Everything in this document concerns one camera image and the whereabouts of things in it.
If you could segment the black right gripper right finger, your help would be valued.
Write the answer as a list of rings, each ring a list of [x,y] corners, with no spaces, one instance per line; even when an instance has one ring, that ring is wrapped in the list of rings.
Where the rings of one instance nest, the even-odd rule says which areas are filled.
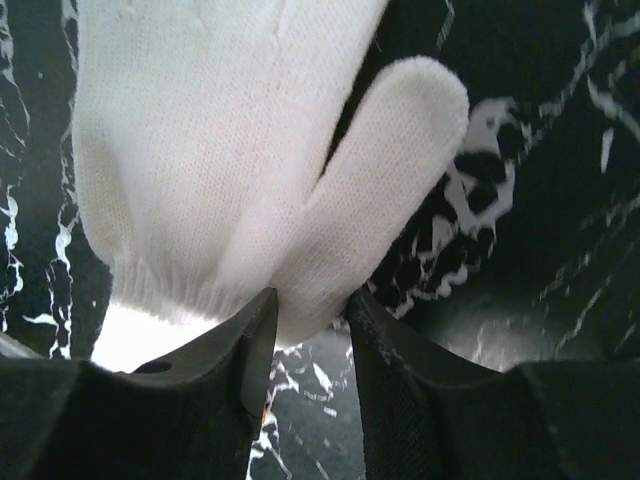
[[[368,478],[638,477],[637,362],[532,362],[500,373],[422,337],[365,290],[344,315]]]

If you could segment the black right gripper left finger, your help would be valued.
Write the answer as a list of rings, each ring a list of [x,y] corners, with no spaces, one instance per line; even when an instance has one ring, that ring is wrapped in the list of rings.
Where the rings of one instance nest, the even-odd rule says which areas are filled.
[[[278,317],[265,289],[182,347],[114,373],[1,339],[5,479],[242,479],[264,417]]]

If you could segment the white glove orange cuff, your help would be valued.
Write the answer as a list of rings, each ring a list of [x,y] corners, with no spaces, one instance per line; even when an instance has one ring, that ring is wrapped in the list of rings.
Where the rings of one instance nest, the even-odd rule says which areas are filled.
[[[262,289],[276,345],[327,327],[462,145],[458,77],[384,67],[333,138],[382,1],[81,1],[79,212],[113,278],[94,363],[131,372]]]

